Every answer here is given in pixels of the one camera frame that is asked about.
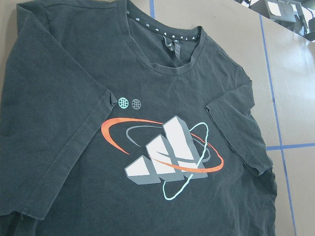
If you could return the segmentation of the black graphic t-shirt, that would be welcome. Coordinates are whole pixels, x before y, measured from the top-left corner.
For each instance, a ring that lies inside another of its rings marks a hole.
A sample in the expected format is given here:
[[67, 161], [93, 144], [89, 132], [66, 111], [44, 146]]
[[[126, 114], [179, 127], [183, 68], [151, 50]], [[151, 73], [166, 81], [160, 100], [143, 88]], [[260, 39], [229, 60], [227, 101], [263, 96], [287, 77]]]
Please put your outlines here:
[[3, 236], [273, 236], [252, 81], [200, 26], [128, 0], [17, 5], [0, 113]]

